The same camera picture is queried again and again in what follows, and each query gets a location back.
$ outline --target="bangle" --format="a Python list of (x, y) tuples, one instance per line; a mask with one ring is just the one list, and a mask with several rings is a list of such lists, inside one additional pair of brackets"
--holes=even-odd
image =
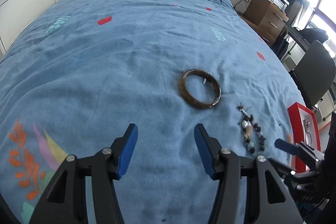
[[(185, 87), (185, 79), (189, 75), (197, 75), (209, 81), (210, 85), (212, 86), (216, 94), (216, 99), (212, 103), (203, 103), (196, 100), (193, 96), (191, 96), (191, 94)], [(199, 69), (191, 69), (184, 73), (184, 75), (180, 80), (180, 91), (182, 97), (187, 101), (187, 103), (198, 109), (212, 108), (219, 102), (221, 98), (221, 87), (219, 86), (217, 80), (211, 74)]]

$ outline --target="teal leaf pattern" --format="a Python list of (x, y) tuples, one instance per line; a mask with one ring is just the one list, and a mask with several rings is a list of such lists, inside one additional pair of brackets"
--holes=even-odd
[(69, 20), (70, 16), (64, 16), (56, 20), (45, 32), (50, 33), (57, 30), (59, 27), (64, 25), (65, 22)]
[(33, 214), (34, 207), (30, 205), (28, 202), (23, 202), (23, 210), (21, 213), (22, 223), (29, 224), (29, 220)]
[(224, 37), (224, 35), (220, 32), (220, 30), (218, 30), (217, 28), (210, 28), (213, 33), (215, 34), (215, 37), (217, 38), (218, 41), (226, 41), (226, 38)]
[(55, 174), (54, 171), (48, 171), (44, 177), (44, 179), (39, 180), (39, 189), (40, 193), (43, 193), (44, 189), (47, 187), (48, 183), (50, 182), (51, 178)]

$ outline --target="black clamp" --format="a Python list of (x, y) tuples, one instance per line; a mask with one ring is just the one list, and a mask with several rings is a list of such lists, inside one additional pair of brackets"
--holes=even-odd
[(247, 177), (245, 224), (302, 224), (279, 177), (292, 176), (294, 169), (263, 155), (254, 159), (240, 157), (209, 137), (200, 123), (195, 126), (194, 138), (205, 172), (211, 179), (220, 180), (208, 224), (235, 223), (242, 176)]
[(294, 200), (305, 203), (319, 203), (335, 186), (335, 177), (328, 174), (325, 155), (304, 142), (291, 144), (277, 139), (275, 147), (291, 155), (298, 156), (309, 167), (308, 172), (285, 177), (284, 183)]
[(44, 224), (46, 219), (48, 224), (88, 224), (85, 176), (92, 177), (97, 223), (124, 224), (113, 180), (126, 173), (137, 138), (138, 128), (130, 124), (123, 137), (94, 156), (67, 156), (44, 190), (29, 224)]

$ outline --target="blue bedspread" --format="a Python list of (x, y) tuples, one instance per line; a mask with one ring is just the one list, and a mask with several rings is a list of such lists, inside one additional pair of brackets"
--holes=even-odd
[[(191, 68), (218, 80), (215, 108), (197, 110), (181, 97), (179, 79)], [(212, 99), (202, 79), (191, 77), (188, 87)], [(67, 154), (94, 155), (130, 123), (139, 137), (115, 183), (125, 223), (207, 223), (217, 182), (204, 171), (194, 126), (248, 155), (242, 103), (267, 138), (265, 155), (286, 162), (274, 141), (292, 133), (287, 108), (303, 104), (229, 0), (60, 0), (9, 49), (0, 88), (0, 193), (22, 223)], [(255, 132), (252, 140), (258, 147)]]

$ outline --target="red tray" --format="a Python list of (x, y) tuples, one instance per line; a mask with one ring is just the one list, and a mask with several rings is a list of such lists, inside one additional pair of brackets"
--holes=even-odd
[[(312, 148), (320, 151), (320, 136), (314, 113), (297, 102), (288, 108), (288, 113), (292, 124), (294, 143), (305, 142), (310, 144)], [(311, 140), (309, 135), (305, 137), (304, 119), (310, 122), (308, 131), (311, 135)], [(309, 169), (297, 156), (295, 157), (295, 168), (298, 173)]]

